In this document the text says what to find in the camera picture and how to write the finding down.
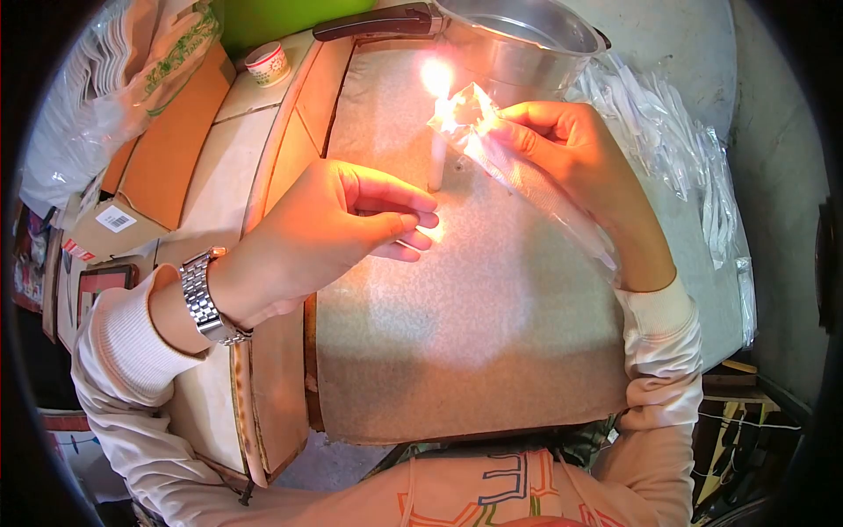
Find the pot handle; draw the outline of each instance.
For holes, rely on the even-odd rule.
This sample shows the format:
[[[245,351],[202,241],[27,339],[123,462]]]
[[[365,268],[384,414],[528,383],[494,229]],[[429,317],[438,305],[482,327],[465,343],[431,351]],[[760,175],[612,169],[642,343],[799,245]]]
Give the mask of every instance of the pot handle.
[[[612,49],[612,41],[609,40],[609,37],[606,36],[603,31],[598,30],[597,28],[594,28],[594,30],[597,31],[597,34],[600,35],[600,38],[602,38],[603,42],[606,43],[606,51]]]
[[[436,8],[427,3],[404,3],[328,20],[315,25],[313,32],[314,38],[322,42],[367,33],[429,35],[435,18],[441,18],[441,15]]]

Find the green container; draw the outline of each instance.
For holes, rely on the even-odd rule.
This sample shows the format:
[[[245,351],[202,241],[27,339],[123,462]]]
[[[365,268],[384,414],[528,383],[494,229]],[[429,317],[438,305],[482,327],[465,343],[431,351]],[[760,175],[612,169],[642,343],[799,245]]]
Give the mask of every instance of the green container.
[[[224,0],[223,47],[232,58],[247,49],[371,9],[377,0]]]

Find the white ribbed cuff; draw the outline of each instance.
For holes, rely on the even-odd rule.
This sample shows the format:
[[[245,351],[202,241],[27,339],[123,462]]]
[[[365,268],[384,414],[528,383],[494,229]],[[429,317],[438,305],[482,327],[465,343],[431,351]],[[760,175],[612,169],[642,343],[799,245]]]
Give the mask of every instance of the white ribbed cuff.
[[[694,312],[694,301],[685,292],[679,275],[669,286],[653,293],[615,290],[624,315],[636,322],[642,336],[673,335],[681,330]]]
[[[149,317],[149,294],[171,282],[173,271],[172,266],[160,266],[131,291],[103,293],[94,312],[98,316],[91,320],[105,366],[144,399],[156,398],[176,375],[203,360],[168,346]]]

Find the barcode label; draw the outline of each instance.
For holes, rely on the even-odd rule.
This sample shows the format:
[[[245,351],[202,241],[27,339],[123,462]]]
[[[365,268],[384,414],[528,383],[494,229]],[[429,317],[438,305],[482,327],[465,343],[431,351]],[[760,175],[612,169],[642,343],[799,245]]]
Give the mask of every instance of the barcode label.
[[[137,220],[112,205],[97,216],[97,221],[102,223],[111,232],[119,233]]]

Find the black handle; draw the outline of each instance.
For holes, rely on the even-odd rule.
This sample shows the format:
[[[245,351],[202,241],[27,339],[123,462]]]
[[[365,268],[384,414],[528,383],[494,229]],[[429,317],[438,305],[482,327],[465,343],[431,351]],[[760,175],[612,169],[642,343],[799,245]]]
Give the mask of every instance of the black handle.
[[[435,8],[424,2],[404,3],[317,24],[314,26],[314,38],[327,42],[367,33],[427,35],[433,17],[438,15]]]
[[[819,205],[817,239],[813,253],[813,279],[817,288],[819,326],[831,334],[835,321],[835,282],[838,272],[835,210],[831,198]]]
[[[597,34],[600,35],[600,37],[603,39],[603,42],[606,43],[606,51],[612,49],[612,41],[609,40],[609,37],[606,36],[603,31],[598,30],[597,28],[594,28],[594,30],[597,31]]]

